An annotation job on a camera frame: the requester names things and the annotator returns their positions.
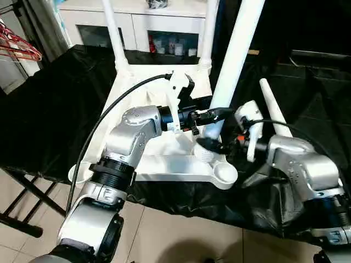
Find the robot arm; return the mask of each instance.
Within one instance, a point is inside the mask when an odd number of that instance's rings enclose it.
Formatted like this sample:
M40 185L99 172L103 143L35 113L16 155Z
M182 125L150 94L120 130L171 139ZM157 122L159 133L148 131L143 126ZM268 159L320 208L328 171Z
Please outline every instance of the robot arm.
M258 142L257 134L262 127L252 125L257 119L252 117L252 109L243 111L248 105L239 108L235 117L245 136L239 136L239 145L250 148L255 143L255 152L263 152L266 163L282 171L289 179L302 201L306 220L310 229L310 243L323 250L314 257L315 262L343 262L341 258L351 258L351 212L349 199L343 188L339 170L327 156L318 154L309 142L288 136L273 135L267 144ZM254 103L254 112L259 110ZM248 161L252 158L249 151Z
M178 111L180 128L197 133L196 126L215 123L232 114L227 108L205 112L203 102ZM127 110L111 131L97 164L92 164L92 178L87 181L66 217L58 235L58 246L32 263L110 262L120 238L123 218L119 211L127 198L127 189L135 178L135 168L145 145L166 131L173 121L168 106L135 107Z

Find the chair leg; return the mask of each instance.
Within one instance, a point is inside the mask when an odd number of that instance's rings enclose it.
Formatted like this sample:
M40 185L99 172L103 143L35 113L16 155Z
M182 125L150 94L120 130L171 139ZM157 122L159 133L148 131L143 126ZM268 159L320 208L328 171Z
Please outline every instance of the chair leg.
M27 223L23 223L14 218L10 218L9 216L3 215L0 213L0 223L7 225L9 227L15 228L23 233L31 235L33 237L40 237L43 234L43 229L38 226L32 226Z
M38 180L38 177L34 177L31 180L31 184L34 184L36 181ZM12 210L16 207L16 205L18 204L19 201L22 200L23 196L25 195L25 193L27 192L27 189L24 188L20 194L16 197L16 199L13 200L13 202L9 205L9 207L5 210L5 212L3 213L3 215L8 216Z
M24 173L20 173L17 171L11 171L5 169L5 171L14 179L16 180L19 184L21 184L24 188L26 188L28 191L30 191L33 195L38 197L41 201L43 201L45 204L50 206L52 209L57 211L60 215L65 216L66 211L63 210L58 204L56 204L51 198L49 198L45 193L43 193L38 187L36 187L34 184L31 183L27 178L25 178Z
M57 185L56 182L53 182L49 188L45 191L45 195L48 196L52 190L54 189L54 187ZM36 213L36 211L39 209L39 207L41 206L41 204L43 203L42 200L39 200L34 207L29 211L29 213L27 214L27 216L23 219L23 223L28 223L29 220L32 219L32 217L34 216L34 214Z

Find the white rod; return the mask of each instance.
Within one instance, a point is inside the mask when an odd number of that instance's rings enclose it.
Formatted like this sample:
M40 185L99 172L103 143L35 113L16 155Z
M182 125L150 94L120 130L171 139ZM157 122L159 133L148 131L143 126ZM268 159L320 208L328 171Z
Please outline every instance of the white rod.
M261 86L261 90L269 111L270 118L274 121L286 123L283 113L281 112L280 107L275 100L275 97L268 84L268 81L265 78L261 78L259 81L259 85ZM288 127L279 124L273 124L273 127L277 135L292 137L291 131Z
M110 0L102 0L102 1L104 5L106 23L109 29L112 48L114 49L114 53L115 53L116 70L122 69L122 68L128 68L129 66L128 60L124 55L123 45L118 31L118 27L116 25L115 14L114 14L114 10L112 8L111 2Z
M203 32L202 51L199 61L199 66L208 68L211 67L212 46L214 29L216 28L216 17L219 0L207 0L205 29Z
M264 0L241 2L210 108L230 106L263 5ZM204 137L217 139L223 122L207 125Z

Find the glass cabinet door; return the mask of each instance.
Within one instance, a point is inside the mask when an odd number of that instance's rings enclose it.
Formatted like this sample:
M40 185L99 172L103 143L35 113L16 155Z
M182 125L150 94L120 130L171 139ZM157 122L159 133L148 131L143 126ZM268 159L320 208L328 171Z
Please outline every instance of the glass cabinet door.
M106 26L77 25L77 28L84 45L112 48L109 30ZM120 27L118 30L120 32L123 49L125 49L126 47L124 45L122 30Z
M205 18L133 14L132 19L138 50L200 56Z
M148 30L152 53L196 56L199 34Z

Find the black mount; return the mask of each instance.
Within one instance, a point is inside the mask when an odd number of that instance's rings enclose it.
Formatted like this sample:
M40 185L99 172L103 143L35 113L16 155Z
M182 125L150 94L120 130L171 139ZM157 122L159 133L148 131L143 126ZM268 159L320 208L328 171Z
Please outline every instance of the black mount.
M197 138L196 142L203 148L220 155L228 155L231 151L230 147L225 146L218 140L213 140L211 138Z
M189 75L185 75L189 80L189 85L187 87L182 87L178 95L178 99L180 100L178 104L180 128L183 131L191 130L193 135L199 135L200 132L197 126L219 122L229 117L233 113L233 110L229 108L213 108L207 110L210 107L212 96L193 99L190 94L194 90L195 83ZM168 106L160 106L158 110L161 115L161 128L163 131L167 131L167 124L173 122L171 111Z

